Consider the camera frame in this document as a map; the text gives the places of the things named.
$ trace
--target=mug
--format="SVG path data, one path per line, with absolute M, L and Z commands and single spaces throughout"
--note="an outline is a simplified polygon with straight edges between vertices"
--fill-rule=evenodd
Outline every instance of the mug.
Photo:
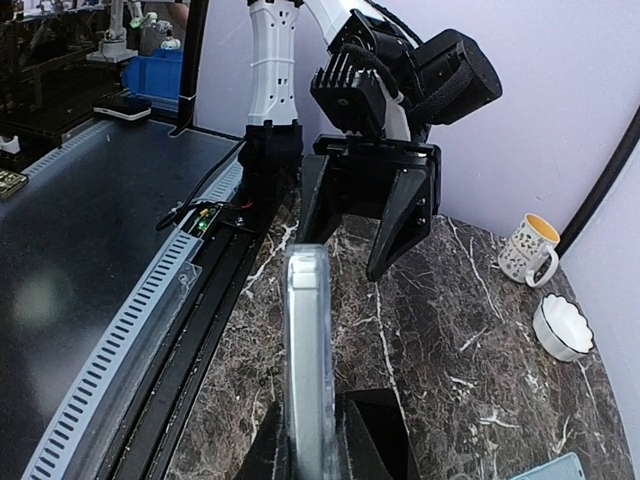
M 500 253 L 498 264 L 512 280 L 526 283 L 531 288 L 542 287 L 560 266 L 560 258 L 555 250 L 559 243 L 560 234 L 556 229 L 543 218 L 529 213 Z M 549 257 L 549 270 L 536 282 L 536 273 Z

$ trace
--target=mug handle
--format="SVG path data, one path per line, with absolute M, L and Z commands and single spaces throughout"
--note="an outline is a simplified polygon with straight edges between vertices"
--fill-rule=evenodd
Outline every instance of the mug handle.
M 546 249 L 547 253 L 549 253 L 549 255 L 551 256 L 551 265 L 549 266 L 549 270 L 547 270 L 547 273 L 544 274 L 544 276 L 540 279 L 540 281 L 538 281 L 538 283 L 536 283 L 535 281 L 536 271 L 529 270 L 527 272 L 527 285 L 529 285 L 531 288 L 540 288 L 543 285 L 549 283 L 549 280 L 551 280 L 551 277 L 556 274 L 556 272 L 558 271 L 558 267 L 560 266 L 560 257 L 558 257 L 558 253 L 555 251 L 555 249 L 551 245 L 546 245 Z

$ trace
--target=scalloped bowl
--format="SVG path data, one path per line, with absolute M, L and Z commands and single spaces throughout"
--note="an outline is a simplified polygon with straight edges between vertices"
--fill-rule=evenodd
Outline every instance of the scalloped bowl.
M 578 307 L 564 297 L 547 295 L 533 317 L 538 340 L 553 357 L 572 362 L 585 357 L 593 349 L 593 332 Z

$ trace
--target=marble table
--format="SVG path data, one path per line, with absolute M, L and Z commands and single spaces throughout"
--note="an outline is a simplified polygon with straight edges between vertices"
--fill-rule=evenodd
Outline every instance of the marble table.
M 283 254 L 297 211 L 283 206 L 249 277 L 167 478 L 232 479 L 283 395 Z M 633 478 L 600 356 L 555 361 L 532 313 L 547 293 L 575 301 L 563 274 L 539 291 L 506 279 L 500 238 L 438 217 L 433 234 L 379 284 L 364 272 L 376 225 L 349 218 L 329 242 L 338 391 L 392 388 L 424 479 L 505 479 L 564 453 L 589 480 Z

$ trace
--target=white wall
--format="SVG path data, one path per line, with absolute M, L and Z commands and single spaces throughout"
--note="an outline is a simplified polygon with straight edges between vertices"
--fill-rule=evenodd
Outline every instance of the white wall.
M 443 213 L 504 235 L 527 211 L 564 229 L 640 103 L 640 2 L 382 3 L 425 39 L 447 27 L 471 35 L 503 81 L 502 99 L 432 136 L 443 148 Z M 252 94 L 248 9 L 242 0 L 211 0 L 209 19 L 197 122 L 242 133 Z M 308 11 L 297 41 L 309 146 L 330 128 L 308 93 L 327 59 Z
M 609 374 L 640 478 L 640 148 L 563 259 Z

